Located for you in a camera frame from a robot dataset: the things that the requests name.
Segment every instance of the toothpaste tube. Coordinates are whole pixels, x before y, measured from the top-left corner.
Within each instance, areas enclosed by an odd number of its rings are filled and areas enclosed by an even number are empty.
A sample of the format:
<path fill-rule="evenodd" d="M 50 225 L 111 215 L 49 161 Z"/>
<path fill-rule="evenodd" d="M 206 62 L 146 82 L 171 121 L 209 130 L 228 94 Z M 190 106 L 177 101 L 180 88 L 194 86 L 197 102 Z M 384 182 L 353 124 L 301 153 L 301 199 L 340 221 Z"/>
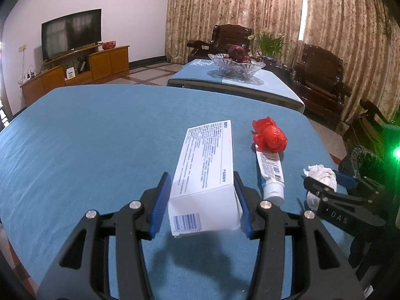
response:
<path fill-rule="evenodd" d="M 259 171 L 262 177 L 263 199 L 276 206 L 281 206 L 285 200 L 283 188 L 283 172 L 278 153 L 256 151 Z"/>

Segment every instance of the flat screen tv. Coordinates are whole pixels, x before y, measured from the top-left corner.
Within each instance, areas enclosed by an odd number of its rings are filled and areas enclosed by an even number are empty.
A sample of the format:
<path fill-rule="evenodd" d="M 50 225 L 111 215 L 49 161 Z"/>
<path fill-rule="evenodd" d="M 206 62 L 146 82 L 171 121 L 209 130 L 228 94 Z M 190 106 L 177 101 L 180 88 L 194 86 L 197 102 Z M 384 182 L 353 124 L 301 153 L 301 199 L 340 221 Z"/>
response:
<path fill-rule="evenodd" d="M 100 41 L 101 9 L 73 13 L 41 24 L 44 61 Z"/>

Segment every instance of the metal pin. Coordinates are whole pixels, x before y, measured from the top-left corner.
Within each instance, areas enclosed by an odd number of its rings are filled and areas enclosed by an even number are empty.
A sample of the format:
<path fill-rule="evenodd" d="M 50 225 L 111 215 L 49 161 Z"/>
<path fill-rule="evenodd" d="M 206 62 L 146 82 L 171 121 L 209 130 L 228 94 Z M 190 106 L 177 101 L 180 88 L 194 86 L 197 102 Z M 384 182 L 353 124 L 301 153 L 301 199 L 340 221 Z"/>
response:
<path fill-rule="evenodd" d="M 129 207 L 131 209 L 137 210 L 138 208 L 140 208 L 142 206 L 140 201 L 132 201 L 129 203 Z"/>
<path fill-rule="evenodd" d="M 313 211 L 307 210 L 304 212 L 304 216 L 307 219 L 314 219 L 315 218 L 315 213 Z"/>
<path fill-rule="evenodd" d="M 97 215 L 97 212 L 96 212 L 94 209 L 90 209 L 89 211 L 86 212 L 86 215 L 85 215 L 85 216 L 86 216 L 88 219 L 93 219 L 93 218 L 96 217 L 96 215 Z"/>
<path fill-rule="evenodd" d="M 259 203 L 259 206 L 261 206 L 263 209 L 268 210 L 270 209 L 273 205 L 270 201 L 261 201 Z"/>

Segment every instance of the green plant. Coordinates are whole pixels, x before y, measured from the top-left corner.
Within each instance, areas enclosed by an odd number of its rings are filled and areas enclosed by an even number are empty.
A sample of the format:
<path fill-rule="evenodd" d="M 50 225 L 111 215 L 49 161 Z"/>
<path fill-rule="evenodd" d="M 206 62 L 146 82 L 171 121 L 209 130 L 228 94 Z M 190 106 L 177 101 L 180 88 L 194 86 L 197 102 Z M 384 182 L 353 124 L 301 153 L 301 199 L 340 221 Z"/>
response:
<path fill-rule="evenodd" d="M 285 46 L 284 38 L 281 34 L 275 34 L 273 31 L 263 30 L 255 37 L 255 43 L 258 45 L 257 51 L 262 56 L 275 57 L 282 52 Z"/>

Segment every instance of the blue bed sheet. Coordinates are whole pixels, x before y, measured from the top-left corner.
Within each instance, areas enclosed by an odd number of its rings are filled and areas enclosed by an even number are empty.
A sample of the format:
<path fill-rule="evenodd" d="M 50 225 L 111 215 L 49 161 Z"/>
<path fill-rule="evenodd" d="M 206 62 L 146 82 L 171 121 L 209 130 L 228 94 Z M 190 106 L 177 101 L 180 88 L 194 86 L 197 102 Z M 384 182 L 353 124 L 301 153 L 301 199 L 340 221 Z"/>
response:
<path fill-rule="evenodd" d="M 251 151 L 252 120 L 271 116 L 288 138 L 283 152 L 285 211 L 300 213 L 303 168 L 336 168 L 299 112 L 242 97 L 145 85 L 55 89 L 0 133 L 0 217 L 32 278 L 40 284 L 51 261 L 88 209 L 119 210 L 172 176 L 187 128 L 231 120 L 233 167 L 259 189 Z M 344 251 L 350 238 L 324 223 Z M 111 243 L 110 283 L 117 294 Z M 156 299 L 245 299 L 258 242 L 240 231 L 174 239 L 167 214 L 155 240 L 143 243 Z M 290 294 L 286 244 L 282 295 Z"/>

